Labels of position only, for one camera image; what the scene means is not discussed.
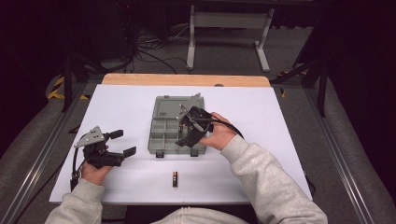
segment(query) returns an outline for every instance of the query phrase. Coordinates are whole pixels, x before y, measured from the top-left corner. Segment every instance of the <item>hand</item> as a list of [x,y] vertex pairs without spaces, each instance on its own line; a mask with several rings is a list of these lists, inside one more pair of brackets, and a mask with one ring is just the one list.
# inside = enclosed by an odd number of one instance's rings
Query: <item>hand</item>
[[112,166],[104,166],[97,169],[93,165],[84,161],[84,164],[82,164],[81,177],[95,185],[102,186],[105,176],[111,171],[111,169],[113,169]]
[[[221,121],[230,123],[227,119],[218,113],[211,113],[212,119],[219,119]],[[213,122],[213,133],[208,137],[203,137],[200,143],[204,146],[213,147],[222,151],[225,146],[236,136],[236,132],[225,126],[224,124]]]

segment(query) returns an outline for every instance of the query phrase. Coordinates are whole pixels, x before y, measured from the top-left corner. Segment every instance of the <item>forearm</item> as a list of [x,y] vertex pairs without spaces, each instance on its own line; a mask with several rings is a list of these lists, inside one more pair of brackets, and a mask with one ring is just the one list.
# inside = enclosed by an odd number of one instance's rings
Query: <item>forearm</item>
[[101,223],[103,206],[100,203],[105,188],[81,179],[62,204],[52,210],[46,223]]
[[222,150],[231,163],[256,214],[264,223],[327,223],[326,215],[283,171],[277,159],[256,144],[236,136]]

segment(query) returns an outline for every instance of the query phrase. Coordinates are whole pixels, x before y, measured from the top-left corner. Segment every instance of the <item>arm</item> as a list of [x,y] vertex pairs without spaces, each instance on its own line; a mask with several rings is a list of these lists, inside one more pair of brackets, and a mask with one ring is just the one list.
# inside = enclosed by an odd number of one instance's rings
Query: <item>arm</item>
[[[228,122],[222,116],[214,115]],[[233,174],[241,181],[261,222],[327,223],[323,211],[306,197],[274,156],[226,130],[225,126],[214,125],[214,133],[201,143],[219,149],[230,162]]]
[[100,200],[105,192],[102,184],[111,168],[105,166],[98,170],[85,162],[79,183],[71,193],[64,195],[64,201],[52,210],[46,223],[101,223]]

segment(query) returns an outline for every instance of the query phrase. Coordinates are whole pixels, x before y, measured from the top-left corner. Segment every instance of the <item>person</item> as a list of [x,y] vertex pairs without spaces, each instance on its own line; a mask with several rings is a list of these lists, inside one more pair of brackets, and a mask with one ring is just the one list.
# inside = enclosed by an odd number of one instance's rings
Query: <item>person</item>
[[[218,113],[213,118],[229,122]],[[224,124],[214,122],[214,132],[200,143],[218,149],[241,181],[260,223],[327,223],[325,213],[309,200],[283,171],[278,160],[257,144],[250,144]],[[101,197],[105,176],[112,167],[96,169],[84,163],[76,188],[64,195],[46,223],[101,223]],[[166,223],[246,223],[239,217],[204,208],[180,208],[155,222]]]

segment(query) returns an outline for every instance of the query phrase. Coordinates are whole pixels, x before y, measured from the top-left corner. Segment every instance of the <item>person's left hand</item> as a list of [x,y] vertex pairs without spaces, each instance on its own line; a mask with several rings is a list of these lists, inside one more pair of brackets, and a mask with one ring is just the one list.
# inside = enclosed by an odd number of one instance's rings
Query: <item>person's left hand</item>
[[100,169],[97,169],[93,165],[84,161],[81,169],[81,177],[95,185],[102,186],[105,176],[111,171],[111,169],[113,169],[112,166],[104,166]]

